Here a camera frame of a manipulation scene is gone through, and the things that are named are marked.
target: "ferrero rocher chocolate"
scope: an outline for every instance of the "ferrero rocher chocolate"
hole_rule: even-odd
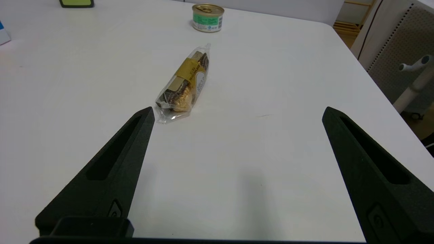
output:
[[[163,123],[191,111],[206,81],[209,47],[196,48],[155,100]]]

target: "pull tab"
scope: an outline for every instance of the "pull tab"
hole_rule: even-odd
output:
[[[205,13],[211,13],[212,12],[212,10],[210,8],[207,8],[207,7],[197,6],[196,8],[202,12],[205,12]]]

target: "black cable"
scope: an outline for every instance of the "black cable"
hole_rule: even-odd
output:
[[[363,47],[365,46],[366,38],[368,37],[369,31],[371,30],[372,23],[374,22],[374,20],[375,20],[375,16],[377,15],[377,12],[378,12],[378,10],[380,9],[380,6],[381,6],[382,3],[383,3],[383,0],[381,0],[380,4],[378,5],[377,9],[375,10],[374,16],[372,17],[372,21],[371,21],[371,23],[369,24],[368,31],[366,32],[366,36],[365,36],[365,38],[363,39],[363,44],[362,44],[362,47],[360,48],[360,52],[358,53],[357,60],[360,59],[360,54],[362,53]]]

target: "tin can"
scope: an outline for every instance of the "tin can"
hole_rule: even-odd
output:
[[[193,5],[193,27],[203,32],[221,30],[224,9],[220,6],[203,3]]]

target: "table surface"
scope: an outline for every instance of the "table surface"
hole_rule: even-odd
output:
[[[434,162],[333,29],[226,9],[190,26],[190,3],[0,3],[0,243],[36,215],[185,57],[211,43],[192,111],[155,124],[129,219],[136,237],[364,241],[322,125],[347,113],[434,189]]]

